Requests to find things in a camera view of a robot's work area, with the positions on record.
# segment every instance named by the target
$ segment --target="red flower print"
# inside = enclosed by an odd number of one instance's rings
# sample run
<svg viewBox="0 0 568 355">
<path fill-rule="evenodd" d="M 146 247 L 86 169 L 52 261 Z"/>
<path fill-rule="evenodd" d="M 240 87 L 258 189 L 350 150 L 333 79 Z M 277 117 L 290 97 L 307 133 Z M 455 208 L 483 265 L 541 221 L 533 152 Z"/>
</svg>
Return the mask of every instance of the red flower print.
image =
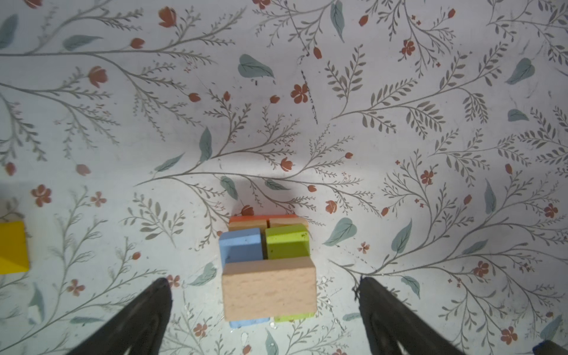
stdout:
<svg viewBox="0 0 568 355">
<path fill-rule="evenodd" d="M 168 275 L 166 279 L 168 279 L 168 282 L 170 283 L 170 288 L 179 287 L 179 275 L 175 278 L 172 275 Z"/>
<path fill-rule="evenodd" d="M 516 333 L 513 333 L 513 327 L 509 327 L 509 329 L 503 329 L 501 331 L 501 341 L 504 341 L 509 345 L 511 341 L 517 341 L 518 337 Z"/>
<path fill-rule="evenodd" d="M 369 250 L 371 246 L 365 242 L 361 243 L 361 247 L 357 248 L 358 251 L 363 252 L 363 254 L 367 254 L 367 250 Z"/>
<path fill-rule="evenodd" d="M 77 164 L 75 171 L 81 176 L 86 176 L 91 173 L 91 170 L 85 164 Z"/>
<path fill-rule="evenodd" d="M 158 16 L 162 19 L 163 22 L 160 22 L 159 25 L 165 28 L 175 26 L 176 25 L 176 11 L 171 7 L 164 7 L 158 12 Z"/>
<path fill-rule="evenodd" d="M 187 97 L 189 97 L 189 101 L 191 101 L 191 102 L 201 101 L 201 97 L 199 97 L 198 93 L 191 93 Z"/>
<path fill-rule="evenodd" d="M 73 296 L 79 297 L 79 292 L 84 291 L 85 285 L 78 286 L 79 281 L 74 278 L 71 280 L 71 286 L 67 287 L 67 292 L 72 292 Z"/>
<path fill-rule="evenodd" d="M 100 66 L 94 66 L 89 71 L 89 81 L 96 87 L 100 87 L 99 83 L 107 82 L 106 70 Z"/>
<path fill-rule="evenodd" d="M 36 205 L 39 207 L 43 206 L 44 203 L 51 203 L 51 189 L 46 189 L 43 184 L 32 190 L 32 196 L 37 197 Z"/>
<path fill-rule="evenodd" d="M 205 331 L 207 330 L 207 324 L 201 326 L 201 323 L 197 323 L 197 326 L 193 328 L 193 332 L 196 337 L 205 337 Z"/>
<path fill-rule="evenodd" d="M 335 201 L 329 200 L 325 203 L 327 203 L 327 206 L 325 207 L 326 212 L 329 212 L 329 214 L 337 212 L 337 203 Z"/>
<path fill-rule="evenodd" d="M 548 204 L 548 207 L 544 208 L 545 217 L 554 218 L 554 214 L 558 213 L 558 209 L 552 206 L 551 203 Z"/>
<path fill-rule="evenodd" d="M 16 173 L 16 165 L 13 162 L 6 164 L 6 166 L 4 166 L 4 169 L 6 169 L 6 174 L 8 174 L 9 176 L 12 176 Z"/>
<path fill-rule="evenodd" d="M 32 9 L 35 9 L 39 6 L 41 6 L 41 2 L 43 0 L 24 0 L 24 2 L 26 3 L 27 6 L 31 7 Z"/>
<path fill-rule="evenodd" d="M 361 18 L 359 19 L 359 26 L 363 27 L 368 20 L 369 20 L 369 15 L 361 16 Z"/>
<path fill-rule="evenodd" d="M 142 45 L 145 43 L 145 41 L 142 38 L 134 38 L 131 42 L 130 42 L 130 47 L 134 48 L 134 49 L 140 49 L 142 48 Z"/>
<path fill-rule="evenodd" d="M 106 203 L 106 198 L 101 198 L 101 196 L 103 195 L 102 192 L 97 191 L 97 192 L 95 193 L 95 195 L 96 195 L 97 197 L 95 197 L 95 196 L 91 197 L 91 202 L 94 202 L 94 203 L 95 203 L 95 206 L 100 207 L 101 204 Z"/>
<path fill-rule="evenodd" d="M 316 57 L 316 59 L 321 59 L 321 51 L 318 47 L 314 47 L 314 56 Z"/>
<path fill-rule="evenodd" d="M 483 261 L 477 263 L 477 268 L 473 269 L 473 274 L 479 277 L 489 273 L 489 264 Z"/>
<path fill-rule="evenodd" d="M 257 4 L 261 10 L 264 10 L 265 6 L 270 5 L 270 0 L 252 0 L 253 4 Z"/>
<path fill-rule="evenodd" d="M 412 53 L 413 53 L 414 50 L 416 49 L 416 48 L 414 47 L 414 42 L 405 39 L 405 40 L 402 42 L 402 44 L 403 44 L 404 47 L 402 47 L 402 49 L 400 50 L 400 52 L 401 52 L 402 54 L 404 54 L 405 57 L 406 57 L 407 55 L 409 55 L 409 56 L 412 55 Z"/>
<path fill-rule="evenodd" d="M 254 209 L 249 205 L 245 205 L 241 210 L 241 214 L 243 216 L 254 216 Z"/>
<path fill-rule="evenodd" d="M 286 158 L 282 159 L 282 161 L 280 162 L 280 167 L 285 172 L 289 172 L 290 170 L 292 170 L 292 162 L 290 160 L 288 160 L 288 157 L 286 157 Z"/>
<path fill-rule="evenodd" d="M 420 178 L 422 179 L 422 183 L 426 184 L 426 185 L 431 185 L 432 184 L 432 178 L 434 177 L 434 172 L 433 171 L 424 171 L 424 174 L 422 174 L 420 176 Z"/>
<path fill-rule="evenodd" d="M 290 93 L 290 96 L 294 98 L 295 103 L 308 102 L 308 85 L 304 84 L 300 87 L 298 84 L 294 85 L 294 90 Z"/>
</svg>

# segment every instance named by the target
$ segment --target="floral tablecloth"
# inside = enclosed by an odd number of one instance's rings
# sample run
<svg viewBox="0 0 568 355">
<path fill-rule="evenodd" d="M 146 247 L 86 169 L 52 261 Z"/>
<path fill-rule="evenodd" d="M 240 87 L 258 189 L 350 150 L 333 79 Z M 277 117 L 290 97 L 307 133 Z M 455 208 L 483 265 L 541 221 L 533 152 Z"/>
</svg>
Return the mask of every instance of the floral tablecloth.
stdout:
<svg viewBox="0 0 568 355">
<path fill-rule="evenodd" d="M 367 354 L 374 277 L 470 354 L 566 345 L 568 6 L 4 1 L 0 353 L 64 353 L 166 277 L 166 354 Z M 318 313 L 230 329 L 232 215 L 310 221 Z"/>
</svg>

